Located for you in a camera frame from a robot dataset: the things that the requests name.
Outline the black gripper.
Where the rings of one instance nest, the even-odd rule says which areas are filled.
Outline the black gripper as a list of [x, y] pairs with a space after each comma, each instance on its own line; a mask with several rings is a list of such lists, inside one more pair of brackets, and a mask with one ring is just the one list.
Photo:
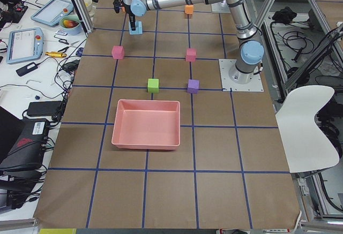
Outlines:
[[132, 12], [128, 13], [128, 15], [129, 15], [130, 29], [136, 29], [136, 17], [135, 17], [135, 15]]

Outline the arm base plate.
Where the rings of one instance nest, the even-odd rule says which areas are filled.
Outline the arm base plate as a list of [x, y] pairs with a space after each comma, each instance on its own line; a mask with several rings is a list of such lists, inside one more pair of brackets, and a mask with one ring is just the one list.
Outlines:
[[260, 71], [256, 65], [251, 73], [236, 68], [235, 59], [219, 59], [222, 90], [225, 92], [263, 92]]

